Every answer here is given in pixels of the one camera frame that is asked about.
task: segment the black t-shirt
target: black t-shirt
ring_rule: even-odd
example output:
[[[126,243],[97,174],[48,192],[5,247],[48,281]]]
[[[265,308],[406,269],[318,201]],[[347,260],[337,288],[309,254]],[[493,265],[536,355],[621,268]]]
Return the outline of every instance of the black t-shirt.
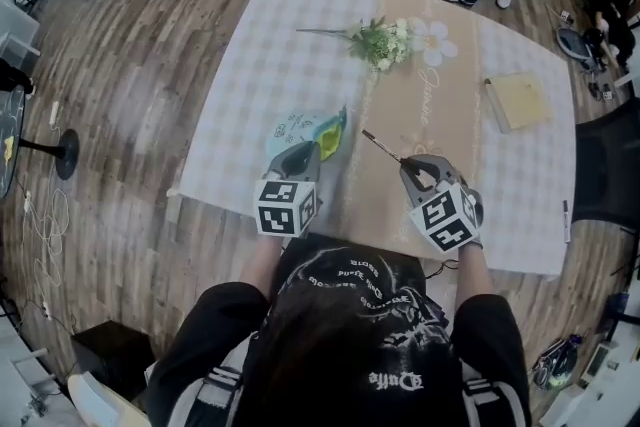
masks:
[[[449,338],[442,310],[425,293],[418,260],[317,236],[291,242],[276,270],[273,298],[301,281],[326,289],[327,294],[341,287],[356,290],[369,312],[367,318],[385,328],[380,364],[363,376],[368,383],[363,399],[369,418],[362,424],[389,425],[420,417],[416,415],[431,416],[434,404],[446,402],[447,425],[467,425],[459,358],[486,379],[511,385],[527,425],[531,424],[522,340],[504,298],[481,295],[465,301]],[[154,369],[147,391],[154,426],[167,424],[189,384],[258,332],[243,370],[250,371],[269,307],[264,296],[246,283],[225,283],[202,294]],[[492,420],[494,426],[510,425],[502,417]]]

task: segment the book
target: book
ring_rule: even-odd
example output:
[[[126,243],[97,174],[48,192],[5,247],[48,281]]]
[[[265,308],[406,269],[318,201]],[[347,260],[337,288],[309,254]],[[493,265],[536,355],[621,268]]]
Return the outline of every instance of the book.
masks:
[[[503,134],[551,119],[551,109],[534,73],[485,79],[487,95]]]

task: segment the floor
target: floor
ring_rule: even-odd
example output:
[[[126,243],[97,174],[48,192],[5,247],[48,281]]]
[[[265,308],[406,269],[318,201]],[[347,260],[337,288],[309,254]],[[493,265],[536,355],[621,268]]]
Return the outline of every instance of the floor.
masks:
[[[171,342],[185,314],[207,287],[238,274],[251,252],[252,219],[192,200],[168,202],[200,110],[229,38],[248,0],[43,0],[35,46],[42,51],[34,78],[38,93],[28,104],[25,137],[55,142],[47,120],[60,101],[59,124],[81,138],[79,167],[71,180],[52,180],[69,204],[64,251],[45,258],[32,222],[24,222],[23,196],[14,186],[2,209],[4,273],[22,307],[23,332],[34,347],[48,347],[58,376],[75,358],[66,330],[115,319],[147,332],[157,355]],[[577,0],[546,0],[584,24]],[[500,11],[480,0],[477,12],[558,53],[552,30],[559,24],[543,0],[514,0]],[[574,63],[569,63],[578,122],[601,116],[625,100],[595,102]],[[17,178],[45,210],[51,159],[22,152]],[[64,217],[60,202],[54,205]],[[21,244],[24,229],[24,244]],[[609,273],[628,258],[631,238],[614,225],[581,221],[572,228],[562,275],[493,272],[522,331],[527,363],[556,337],[579,332],[591,353],[605,297],[622,287]],[[51,241],[54,251],[59,241]],[[43,259],[53,276],[35,263]],[[60,270],[59,286],[55,266]],[[426,262],[425,269],[435,269]],[[37,300],[39,278],[53,315]],[[429,281],[429,293],[452,312],[455,272]],[[534,417],[553,395],[532,388]]]

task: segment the black chair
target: black chair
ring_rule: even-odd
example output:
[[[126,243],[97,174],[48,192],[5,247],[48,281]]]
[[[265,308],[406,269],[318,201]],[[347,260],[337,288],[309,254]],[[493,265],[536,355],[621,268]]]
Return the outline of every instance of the black chair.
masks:
[[[576,126],[573,221],[640,228],[640,99]]]

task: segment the flower bouquet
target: flower bouquet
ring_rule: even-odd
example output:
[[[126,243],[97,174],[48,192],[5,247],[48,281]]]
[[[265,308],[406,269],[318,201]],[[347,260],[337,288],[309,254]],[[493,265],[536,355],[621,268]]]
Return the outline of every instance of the flower bouquet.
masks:
[[[393,63],[403,62],[410,51],[409,27],[404,18],[392,24],[384,23],[384,17],[366,25],[354,24],[344,30],[298,29],[298,32],[330,34],[351,42],[349,53],[369,63],[372,69],[386,71]]]

